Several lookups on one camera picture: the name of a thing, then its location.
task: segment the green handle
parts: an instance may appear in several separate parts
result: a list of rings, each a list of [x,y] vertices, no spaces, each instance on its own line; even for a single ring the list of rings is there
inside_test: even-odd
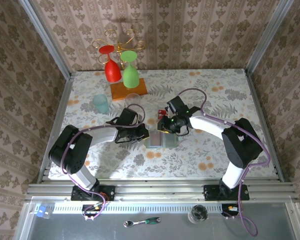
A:
[[[145,220],[145,224],[158,224],[160,223],[160,217],[150,217]]]

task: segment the aluminum frame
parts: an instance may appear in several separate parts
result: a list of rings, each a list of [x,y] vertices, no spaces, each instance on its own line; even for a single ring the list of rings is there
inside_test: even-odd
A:
[[[62,93],[62,96],[61,96],[61,100],[60,100],[60,103],[59,103],[59,107],[58,107],[58,110],[56,112],[53,127],[52,127],[52,130],[51,130],[51,133],[50,133],[50,137],[49,137],[49,140],[48,140],[45,152],[44,152],[44,156],[43,156],[42,164],[41,164],[41,167],[40,167],[39,175],[38,175],[38,178],[37,178],[37,181],[36,181],[38,184],[40,184],[42,182],[45,171],[46,171],[46,168],[50,167],[51,161],[48,157],[49,151],[50,151],[51,147],[53,146],[53,144],[55,143],[55,140],[59,137],[60,129],[62,127],[62,122],[63,122],[64,115],[65,115],[66,108],[67,108],[67,102],[69,100],[69,96],[70,96],[70,93],[72,91],[72,85],[73,85],[75,76],[76,76],[75,74],[72,74],[69,81],[67,81],[65,83],[63,93]]]
[[[70,70],[67,67],[62,55],[58,51],[55,43],[52,41],[52,38],[43,24],[43,21],[39,15],[39,13],[36,11],[36,8],[34,7],[32,1],[30,0],[20,0],[21,5],[23,6],[25,12],[28,14],[34,28],[42,38],[44,44],[46,45],[49,53],[53,57],[55,63],[57,64],[58,68],[60,69],[61,73],[63,74],[66,81],[70,79]]]
[[[205,202],[204,185],[218,185],[219,179],[99,179],[101,185],[116,186],[115,202],[133,204],[190,204]],[[275,179],[246,179],[250,200],[247,203],[286,203],[297,202],[291,182],[280,182]],[[42,184],[30,184],[25,197],[26,202],[34,198],[49,200],[51,198],[69,201],[73,188],[71,181],[45,181]]]
[[[259,101],[259,98],[258,98],[258,95],[257,95],[257,91],[255,89],[255,86],[254,86],[254,83],[252,81],[251,75],[247,70],[245,71],[245,75],[246,75],[246,79],[248,81],[248,85],[249,85],[249,88],[250,88],[250,92],[251,92],[251,95],[252,95],[252,99],[253,99],[253,102],[254,102],[256,112],[257,112],[258,117],[260,119],[262,131],[263,131],[263,134],[264,134],[264,139],[265,139],[266,145],[268,147],[268,151],[269,151],[270,156],[271,156],[271,161],[275,166],[275,169],[276,169],[276,172],[278,174],[279,180],[281,182],[285,182],[285,177],[284,177],[284,174],[282,172],[282,169],[281,169],[281,166],[280,166],[277,154],[276,154],[276,150],[275,150],[274,144],[273,144],[271,136],[270,136],[270,132],[269,132],[269,129],[268,129],[268,126],[267,126],[266,118],[265,118],[265,115],[262,111],[260,101]]]
[[[252,53],[248,64],[246,65],[246,69],[249,73],[253,73],[256,69],[293,2],[294,0],[280,0],[278,3],[269,23],[267,24],[258,44]]]
[[[140,204],[148,207],[153,204],[183,206],[186,204],[213,205],[218,203],[236,203],[236,201],[205,201],[203,185],[218,184],[218,179],[156,179],[156,180],[120,180],[100,179],[103,185],[115,185],[116,196],[110,205],[124,207]],[[300,204],[294,192],[293,184],[274,179],[247,179],[249,201],[255,203],[285,203],[296,239],[300,239]],[[23,206],[14,239],[27,239],[35,209],[38,204],[57,204],[65,208],[83,204],[95,204],[94,201],[70,202],[73,183],[70,181],[45,181],[42,184],[30,184],[26,202]]]

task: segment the green wine glass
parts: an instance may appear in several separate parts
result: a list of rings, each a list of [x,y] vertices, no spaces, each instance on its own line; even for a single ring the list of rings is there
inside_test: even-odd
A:
[[[128,62],[128,66],[123,71],[123,84],[128,89],[136,88],[139,81],[139,73],[137,69],[131,65],[131,62],[137,59],[137,54],[134,51],[124,51],[121,53],[121,60]]]

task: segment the wine glass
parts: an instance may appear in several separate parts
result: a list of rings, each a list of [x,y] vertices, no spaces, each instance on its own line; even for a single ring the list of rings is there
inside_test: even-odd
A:
[[[108,57],[108,61],[106,62],[104,67],[104,72],[105,72],[106,80],[110,83],[115,83],[119,81],[122,77],[120,67],[109,56],[109,53],[112,53],[114,50],[115,47],[112,45],[106,45],[100,47],[99,49],[99,53],[106,54]]]
[[[131,62],[137,59],[137,54],[134,51],[124,51],[121,53],[121,60],[128,62],[128,66],[123,71],[123,84],[128,89],[136,88],[139,81],[139,73],[137,69],[131,65]]]

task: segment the metal rail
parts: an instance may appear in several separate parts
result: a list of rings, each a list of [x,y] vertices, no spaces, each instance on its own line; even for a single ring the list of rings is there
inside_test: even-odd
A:
[[[38,14],[33,2],[30,0],[20,0],[20,3],[23,6],[25,12],[28,14],[34,28],[42,38],[45,46],[47,47],[49,53],[53,57],[55,63],[57,64],[58,68],[63,74],[65,80],[68,81],[71,75],[70,70],[67,64],[65,63],[63,56],[61,55],[58,48],[56,47],[56,43],[53,41],[52,37],[50,36],[47,27],[45,26],[40,15]]]
[[[294,3],[294,0],[280,0],[274,13],[267,24],[258,44],[255,47],[255,50],[252,53],[252,56],[245,67],[247,71],[252,74],[258,63],[262,59],[264,53],[266,52],[271,40],[275,36],[276,32],[278,31],[282,21],[284,20],[287,12],[289,11],[290,7]]]
[[[276,173],[279,177],[279,180],[281,182],[284,182],[285,177],[284,177],[284,174],[283,174],[282,169],[280,167],[280,163],[279,163],[279,160],[278,160],[278,157],[277,157],[277,154],[276,154],[276,150],[275,150],[274,144],[273,144],[271,136],[270,136],[270,132],[269,132],[269,129],[268,129],[268,126],[267,126],[266,118],[265,118],[265,115],[262,111],[260,101],[259,101],[256,89],[255,89],[254,83],[253,83],[252,78],[251,78],[251,74],[247,70],[245,70],[245,75],[246,75],[246,79],[247,79],[247,82],[248,82],[248,85],[249,85],[249,88],[250,88],[250,92],[251,92],[251,96],[252,96],[252,99],[253,99],[253,102],[254,102],[256,113],[258,114],[258,117],[259,117],[259,120],[260,120],[260,123],[261,123],[261,127],[262,127],[262,131],[263,131],[263,134],[264,134],[264,139],[265,139],[265,142],[266,142],[266,146],[268,147],[268,151],[269,151],[270,156],[271,156],[271,162],[274,165],[274,168],[275,168]]]
[[[204,185],[217,185],[218,179],[148,179],[120,180],[100,179],[101,185],[114,185],[115,202],[153,204],[191,204],[205,202]],[[278,180],[247,179],[250,200],[245,203],[286,203],[298,202],[298,197],[290,182]],[[69,201],[73,183],[71,181],[47,181],[30,184],[25,201]],[[209,203],[235,203],[236,201],[209,201]]]
[[[50,133],[50,137],[49,137],[49,141],[48,144],[46,146],[45,152],[44,152],[44,156],[43,156],[43,161],[41,164],[41,168],[39,171],[39,175],[37,178],[37,183],[40,184],[43,180],[44,175],[47,174],[47,170],[50,169],[50,163],[51,161],[49,160],[48,154],[50,149],[52,148],[53,144],[55,143],[55,141],[57,140],[59,134],[60,134],[60,129],[62,126],[62,122],[64,119],[64,115],[66,112],[66,108],[67,108],[67,102],[69,100],[69,96],[72,90],[72,85],[73,85],[73,81],[75,78],[75,74],[71,75],[70,80],[68,80],[65,83],[64,89],[63,89],[63,93],[62,93],[62,97],[59,103],[59,107],[58,110],[56,112],[55,115],[55,120],[53,123],[53,127]]]

